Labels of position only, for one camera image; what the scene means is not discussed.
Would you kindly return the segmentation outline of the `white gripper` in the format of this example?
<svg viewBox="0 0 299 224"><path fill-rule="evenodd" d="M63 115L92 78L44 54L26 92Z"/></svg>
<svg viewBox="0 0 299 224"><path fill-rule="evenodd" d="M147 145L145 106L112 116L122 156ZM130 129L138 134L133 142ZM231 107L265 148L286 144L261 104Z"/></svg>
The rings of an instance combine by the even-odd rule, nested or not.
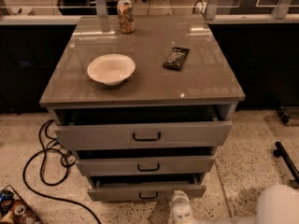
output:
<svg viewBox="0 0 299 224"><path fill-rule="evenodd" d="M192 206L188 195L182 190L175 190L171 198L171 212L175 224L194 224Z"/></svg>

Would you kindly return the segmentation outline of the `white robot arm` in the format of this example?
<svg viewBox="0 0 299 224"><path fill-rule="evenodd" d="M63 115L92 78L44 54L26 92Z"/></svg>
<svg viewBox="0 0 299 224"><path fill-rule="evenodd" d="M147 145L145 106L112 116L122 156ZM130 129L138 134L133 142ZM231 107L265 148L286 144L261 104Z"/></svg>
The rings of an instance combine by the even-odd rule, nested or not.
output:
<svg viewBox="0 0 299 224"><path fill-rule="evenodd" d="M176 190L171 212L175 224L299 224L299 192L285 185L273 185L261 192L254 216L198 219L188 195Z"/></svg>

